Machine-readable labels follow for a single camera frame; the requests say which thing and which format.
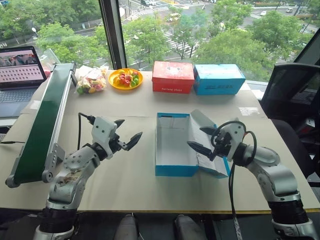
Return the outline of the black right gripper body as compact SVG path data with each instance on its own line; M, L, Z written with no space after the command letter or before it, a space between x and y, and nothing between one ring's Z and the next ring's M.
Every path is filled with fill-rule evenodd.
M227 157L231 149L231 139L232 137L228 132L212 136L213 155L222 158Z

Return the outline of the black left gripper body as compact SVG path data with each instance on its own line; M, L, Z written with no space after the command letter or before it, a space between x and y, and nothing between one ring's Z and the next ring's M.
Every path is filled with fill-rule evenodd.
M120 136L118 134L114 134L114 136L109 140L109 147L112 153L116 153L120 150L128 151L129 147L126 143L120 141Z

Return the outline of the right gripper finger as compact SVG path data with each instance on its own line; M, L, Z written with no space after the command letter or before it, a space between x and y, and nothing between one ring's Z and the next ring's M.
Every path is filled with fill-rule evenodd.
M203 146L202 144L195 141L187 141L187 144L195 150L197 153L206 156L210 161L213 161L215 158L214 153L211 149Z
M217 135L217 128L212 126L203 126L199 128L202 132L206 133L210 136L216 136Z

